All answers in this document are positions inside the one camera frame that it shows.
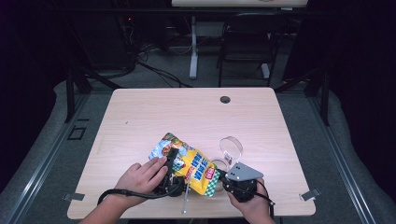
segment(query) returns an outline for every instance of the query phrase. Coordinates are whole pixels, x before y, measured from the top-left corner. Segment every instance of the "desk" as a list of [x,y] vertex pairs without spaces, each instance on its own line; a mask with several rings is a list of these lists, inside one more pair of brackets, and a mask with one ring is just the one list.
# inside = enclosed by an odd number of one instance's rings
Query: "desk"
[[[173,7],[306,7],[308,0],[172,0]],[[196,22],[191,20],[191,65],[190,78],[197,78],[198,53],[196,48]],[[268,76],[268,65],[262,66],[264,77]]]
[[[231,102],[224,104],[221,96]],[[312,201],[300,200],[309,191],[274,91],[270,88],[194,88],[116,90],[94,140],[67,215],[84,218],[99,196],[116,185],[135,162],[145,163],[166,133],[200,149],[209,159],[222,157],[220,139],[237,138],[244,147],[241,162],[264,173],[276,203],[276,216],[310,216]],[[211,198],[184,194],[148,200],[126,211],[123,218],[241,217],[224,190]]]

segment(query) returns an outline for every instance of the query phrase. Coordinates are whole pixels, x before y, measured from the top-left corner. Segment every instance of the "black cable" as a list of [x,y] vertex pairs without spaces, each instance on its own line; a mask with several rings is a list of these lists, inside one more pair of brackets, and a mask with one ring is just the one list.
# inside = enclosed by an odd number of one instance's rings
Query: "black cable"
[[144,198],[144,199],[159,199],[159,198],[163,198],[163,197],[166,197],[166,196],[171,195],[172,193],[176,192],[176,190],[178,189],[178,187],[180,187],[181,184],[184,184],[184,183],[183,182],[179,182],[177,184],[177,188],[173,188],[171,191],[169,191],[169,192],[167,192],[165,194],[161,194],[161,195],[137,193],[137,192],[130,191],[128,189],[108,189],[99,197],[98,205],[99,205],[99,203],[102,202],[102,200],[108,194],[121,194],[121,195],[125,195],[127,197],[136,196],[136,197],[140,197],[140,198]]
[[241,192],[248,193],[248,194],[257,195],[257,196],[259,196],[259,197],[264,198],[264,199],[268,202],[269,207],[270,207],[270,217],[271,217],[271,219],[274,219],[274,205],[275,205],[275,203],[269,198],[268,190],[267,190],[267,188],[264,186],[264,184],[261,183],[260,181],[257,181],[257,182],[258,182],[260,185],[262,185],[262,187],[264,188],[264,190],[265,190],[265,192],[267,193],[268,196],[265,196],[265,195],[260,194],[260,193],[258,193],[258,192],[254,192],[254,193],[253,193],[253,192],[250,192],[250,191],[247,191],[247,190],[244,190],[244,189],[233,189],[233,190],[241,191]]
[[116,78],[116,77],[125,77],[128,74],[132,73],[134,71],[134,67],[126,67],[124,69],[121,69],[118,73],[116,74],[111,74],[111,75],[102,75],[101,77],[105,77],[107,79],[112,79],[112,78]]
[[172,85],[170,85],[170,84],[164,79],[164,77],[166,77],[166,78],[168,78],[168,79],[171,79],[172,81],[177,82],[179,88],[181,88],[182,86],[185,86],[185,87],[188,87],[188,88],[192,88],[191,85],[188,85],[188,84],[186,84],[186,83],[181,82],[180,79],[178,79],[178,77],[176,77],[175,75],[172,75],[172,74],[170,74],[170,73],[168,73],[168,72],[166,72],[166,71],[163,71],[163,70],[158,69],[158,68],[151,67],[150,65],[145,64],[145,63],[141,63],[141,62],[137,62],[137,64],[140,64],[140,65],[142,65],[143,67],[147,68],[148,70],[151,70],[151,71],[155,72],[155,73],[156,73],[157,75],[159,75],[159,76],[163,79],[163,81],[166,82],[170,87],[172,87]]

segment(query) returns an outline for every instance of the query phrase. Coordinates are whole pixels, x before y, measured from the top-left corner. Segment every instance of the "wrist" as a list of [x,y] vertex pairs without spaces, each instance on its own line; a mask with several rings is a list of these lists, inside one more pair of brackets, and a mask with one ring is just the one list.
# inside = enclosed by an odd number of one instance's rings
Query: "wrist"
[[243,215],[250,224],[275,224],[269,214],[253,213],[249,215]]
[[131,207],[128,202],[128,197],[126,197],[125,195],[119,195],[119,194],[107,195],[102,203],[107,204],[108,206],[111,206],[112,209],[114,209],[118,212],[121,212],[121,213],[124,213],[128,208]]

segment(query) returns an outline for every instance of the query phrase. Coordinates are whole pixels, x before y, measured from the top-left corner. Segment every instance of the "chip bag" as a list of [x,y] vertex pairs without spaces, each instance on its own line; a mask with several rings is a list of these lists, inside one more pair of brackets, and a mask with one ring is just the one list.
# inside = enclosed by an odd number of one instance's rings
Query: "chip bag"
[[189,176],[190,187],[201,195],[213,196],[219,179],[216,165],[210,161],[200,150],[190,147],[172,133],[167,133],[157,146],[151,151],[148,158],[166,156],[171,148],[177,148],[178,153],[173,163],[173,173],[184,176],[187,183]]

